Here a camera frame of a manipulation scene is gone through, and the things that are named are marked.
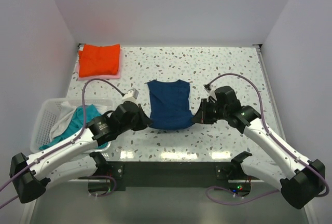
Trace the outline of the dark blue printed t-shirt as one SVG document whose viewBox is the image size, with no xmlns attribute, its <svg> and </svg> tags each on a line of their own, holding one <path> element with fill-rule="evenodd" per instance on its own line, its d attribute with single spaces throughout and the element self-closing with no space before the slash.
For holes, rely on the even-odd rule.
<svg viewBox="0 0 332 224">
<path fill-rule="evenodd" d="M 150 126 L 157 130 L 182 130 L 193 125 L 189 106 L 190 84 L 183 80 L 147 83 L 150 97 Z"/>
</svg>

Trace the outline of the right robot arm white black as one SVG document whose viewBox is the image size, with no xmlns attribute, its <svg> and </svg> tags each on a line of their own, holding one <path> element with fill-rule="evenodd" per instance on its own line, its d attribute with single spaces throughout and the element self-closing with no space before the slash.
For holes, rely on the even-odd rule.
<svg viewBox="0 0 332 224">
<path fill-rule="evenodd" d="M 251 106 L 241 105 L 232 87 L 213 89 L 205 84 L 204 88 L 209 97 L 201 100 L 192 121 L 198 124 L 226 121 L 256 143 L 275 163 L 260 164 L 250 152 L 242 152 L 232 159 L 232 163 L 245 175 L 270 184 L 296 209 L 329 194 L 325 165 L 320 160 L 312 161 L 290 146 L 266 124 L 263 115 Z"/>
</svg>

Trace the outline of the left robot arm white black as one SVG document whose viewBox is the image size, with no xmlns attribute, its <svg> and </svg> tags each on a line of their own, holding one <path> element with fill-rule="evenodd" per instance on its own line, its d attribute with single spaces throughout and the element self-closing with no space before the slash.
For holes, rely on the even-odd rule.
<svg viewBox="0 0 332 224">
<path fill-rule="evenodd" d="M 140 104 L 126 101 L 115 110 L 93 118 L 80 131 L 50 148 L 29 156 L 14 155 L 9 175 L 16 198 L 25 204 L 39 198 L 53 185 L 101 172 L 106 161 L 95 149 L 128 130 L 144 130 L 151 124 Z"/>
</svg>

